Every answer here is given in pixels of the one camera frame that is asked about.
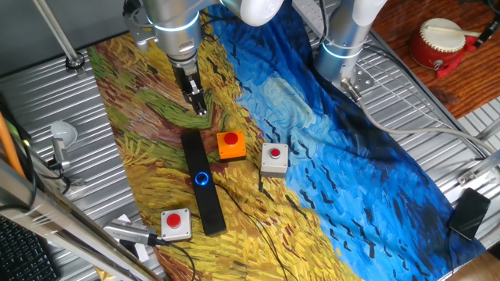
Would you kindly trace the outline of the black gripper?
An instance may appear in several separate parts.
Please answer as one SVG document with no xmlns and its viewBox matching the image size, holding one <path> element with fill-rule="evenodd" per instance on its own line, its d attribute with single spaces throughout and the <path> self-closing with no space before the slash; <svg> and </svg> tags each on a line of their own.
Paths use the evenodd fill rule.
<svg viewBox="0 0 500 281">
<path fill-rule="evenodd" d="M 204 95 L 200 93 L 202 85 L 198 72 L 198 59 L 172 59 L 172 68 L 177 85 L 183 94 L 187 95 L 189 102 L 194 105 L 196 114 L 198 116 L 205 115 L 207 113 L 207 108 Z"/>
</svg>

